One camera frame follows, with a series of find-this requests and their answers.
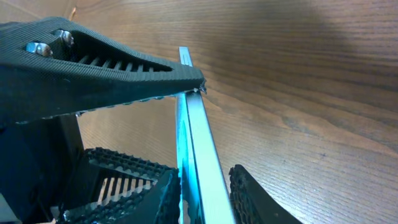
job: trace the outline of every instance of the wooden table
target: wooden table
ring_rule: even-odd
[[[190,48],[228,183],[242,164],[304,223],[398,222],[398,2],[81,0],[133,49]],[[86,147],[175,166],[175,100],[84,114]]]

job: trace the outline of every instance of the brown wood grain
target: brown wood grain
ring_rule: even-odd
[[[226,181],[242,164],[304,223],[398,222],[395,0],[79,1],[74,21],[190,48]],[[174,99],[84,114],[86,147],[175,166]]]

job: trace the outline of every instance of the metal screw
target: metal screw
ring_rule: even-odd
[[[52,50],[45,43],[30,42],[26,45],[26,51],[43,57],[52,57]]]
[[[61,37],[62,42],[68,47],[71,47],[73,44],[75,44],[72,34],[69,31],[57,30],[55,31],[54,35]]]

